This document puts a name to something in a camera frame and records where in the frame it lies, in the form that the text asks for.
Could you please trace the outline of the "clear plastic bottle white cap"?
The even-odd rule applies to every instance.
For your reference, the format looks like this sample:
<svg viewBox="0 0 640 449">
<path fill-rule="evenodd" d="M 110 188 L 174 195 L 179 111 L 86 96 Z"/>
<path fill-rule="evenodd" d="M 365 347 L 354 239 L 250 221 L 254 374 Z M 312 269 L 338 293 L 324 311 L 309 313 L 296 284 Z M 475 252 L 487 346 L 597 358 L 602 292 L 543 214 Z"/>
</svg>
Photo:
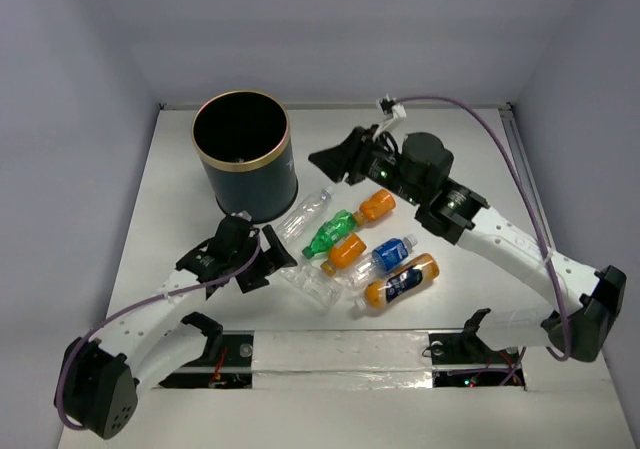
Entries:
<svg viewBox="0 0 640 449">
<path fill-rule="evenodd" d="M 276 234 L 284 243 L 291 243 L 323 216 L 332 200 L 334 188 L 324 187 L 309 194 L 277 226 Z"/>
</svg>

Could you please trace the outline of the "clear crushed plastic bottle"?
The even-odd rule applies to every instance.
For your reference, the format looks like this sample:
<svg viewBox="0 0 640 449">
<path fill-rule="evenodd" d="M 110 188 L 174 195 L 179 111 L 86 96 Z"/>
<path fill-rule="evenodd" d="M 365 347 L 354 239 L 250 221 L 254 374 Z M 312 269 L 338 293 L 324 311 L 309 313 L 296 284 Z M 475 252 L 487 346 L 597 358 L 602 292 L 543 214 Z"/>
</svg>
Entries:
<svg viewBox="0 0 640 449">
<path fill-rule="evenodd" d="M 303 264 L 280 269 L 278 274 L 312 300 L 321 313 L 329 312 L 342 295 L 342 287 L 313 265 Z"/>
</svg>

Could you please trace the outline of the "green plastic bottle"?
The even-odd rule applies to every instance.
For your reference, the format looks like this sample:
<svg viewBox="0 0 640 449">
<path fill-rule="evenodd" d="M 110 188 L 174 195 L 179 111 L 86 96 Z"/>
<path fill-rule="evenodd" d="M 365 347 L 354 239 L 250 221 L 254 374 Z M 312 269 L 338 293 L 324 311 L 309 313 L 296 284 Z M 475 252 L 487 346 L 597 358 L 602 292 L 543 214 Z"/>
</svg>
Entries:
<svg viewBox="0 0 640 449">
<path fill-rule="evenodd" d="M 338 211 L 334 217 L 323 223 L 311 242 L 302 249 L 302 255 L 310 260 L 316 255 L 328 252 L 339 240 L 357 227 L 354 215 L 347 210 Z"/>
</svg>

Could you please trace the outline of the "blue label water bottle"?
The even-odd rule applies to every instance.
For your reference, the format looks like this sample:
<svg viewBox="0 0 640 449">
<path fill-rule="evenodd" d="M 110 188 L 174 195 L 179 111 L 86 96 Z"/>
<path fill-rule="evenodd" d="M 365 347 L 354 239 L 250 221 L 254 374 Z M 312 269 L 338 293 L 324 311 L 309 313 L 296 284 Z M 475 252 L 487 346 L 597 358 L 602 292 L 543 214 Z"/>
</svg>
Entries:
<svg viewBox="0 0 640 449">
<path fill-rule="evenodd" d="M 364 288 L 405 261 L 417 245 L 414 234 L 391 238 L 364 255 L 348 269 L 342 282 L 350 290 Z"/>
</svg>

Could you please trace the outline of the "orange juice bottle dark label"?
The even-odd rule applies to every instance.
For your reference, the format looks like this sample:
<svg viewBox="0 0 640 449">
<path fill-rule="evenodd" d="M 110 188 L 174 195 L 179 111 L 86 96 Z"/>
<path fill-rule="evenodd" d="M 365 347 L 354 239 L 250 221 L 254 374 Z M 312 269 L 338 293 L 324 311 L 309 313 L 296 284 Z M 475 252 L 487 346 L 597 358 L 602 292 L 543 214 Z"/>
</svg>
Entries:
<svg viewBox="0 0 640 449">
<path fill-rule="evenodd" d="M 386 310 L 399 297 L 417 288 L 431 285 L 440 275 L 440 268 L 429 253 L 416 256 L 404 266 L 367 285 L 354 300 L 358 311 Z"/>
</svg>

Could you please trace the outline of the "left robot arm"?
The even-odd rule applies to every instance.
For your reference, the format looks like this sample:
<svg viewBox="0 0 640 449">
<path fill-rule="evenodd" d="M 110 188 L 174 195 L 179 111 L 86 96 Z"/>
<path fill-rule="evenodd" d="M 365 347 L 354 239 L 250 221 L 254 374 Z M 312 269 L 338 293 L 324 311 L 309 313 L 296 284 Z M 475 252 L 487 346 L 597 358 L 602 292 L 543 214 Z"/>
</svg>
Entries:
<svg viewBox="0 0 640 449">
<path fill-rule="evenodd" d="M 221 326 L 200 311 L 217 289 L 235 281 L 249 293 L 296 264 L 271 226 L 259 228 L 244 214 L 224 217 L 151 296 L 67 346 L 53 401 L 63 425 L 103 440 L 116 436 L 146 391 L 191 361 L 219 357 Z"/>
</svg>

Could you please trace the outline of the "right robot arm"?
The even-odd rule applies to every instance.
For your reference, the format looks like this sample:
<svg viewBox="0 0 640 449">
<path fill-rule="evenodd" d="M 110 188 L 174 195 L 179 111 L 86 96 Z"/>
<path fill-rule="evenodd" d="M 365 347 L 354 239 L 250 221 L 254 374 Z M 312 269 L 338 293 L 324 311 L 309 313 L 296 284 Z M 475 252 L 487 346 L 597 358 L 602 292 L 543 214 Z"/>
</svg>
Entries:
<svg viewBox="0 0 640 449">
<path fill-rule="evenodd" d="M 490 261 L 534 290 L 542 308 L 479 309 L 464 326 L 462 353 L 482 361 L 509 347 L 552 347 L 580 362 L 599 355 L 622 306 L 627 277 L 552 251 L 510 223 L 485 198 L 450 178 L 453 155 L 433 134 L 415 132 L 396 147 L 387 132 L 356 127 L 339 145 L 309 155 L 331 181 L 377 183 L 416 206 L 429 233 Z"/>
</svg>

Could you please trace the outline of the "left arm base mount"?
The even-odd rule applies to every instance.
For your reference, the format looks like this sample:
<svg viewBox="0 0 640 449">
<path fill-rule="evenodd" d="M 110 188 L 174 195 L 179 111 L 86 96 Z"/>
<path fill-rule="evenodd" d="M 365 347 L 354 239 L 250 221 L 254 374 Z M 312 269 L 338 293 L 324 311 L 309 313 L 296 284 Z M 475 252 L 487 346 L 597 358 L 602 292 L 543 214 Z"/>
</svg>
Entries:
<svg viewBox="0 0 640 449">
<path fill-rule="evenodd" d="M 159 383 L 163 389 L 250 389 L 253 332 L 225 332 L 205 353 Z"/>
</svg>

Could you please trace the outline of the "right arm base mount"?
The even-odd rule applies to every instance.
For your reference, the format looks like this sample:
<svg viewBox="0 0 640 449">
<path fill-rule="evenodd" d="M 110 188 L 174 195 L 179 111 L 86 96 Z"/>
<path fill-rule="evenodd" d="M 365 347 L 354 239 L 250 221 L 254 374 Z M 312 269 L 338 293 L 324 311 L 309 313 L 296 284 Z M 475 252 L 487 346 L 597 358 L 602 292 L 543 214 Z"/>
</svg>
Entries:
<svg viewBox="0 0 640 449">
<path fill-rule="evenodd" d="M 430 333 L 422 356 L 431 362 L 434 388 L 526 386 L 518 349 L 494 351 L 475 336 Z"/>
</svg>

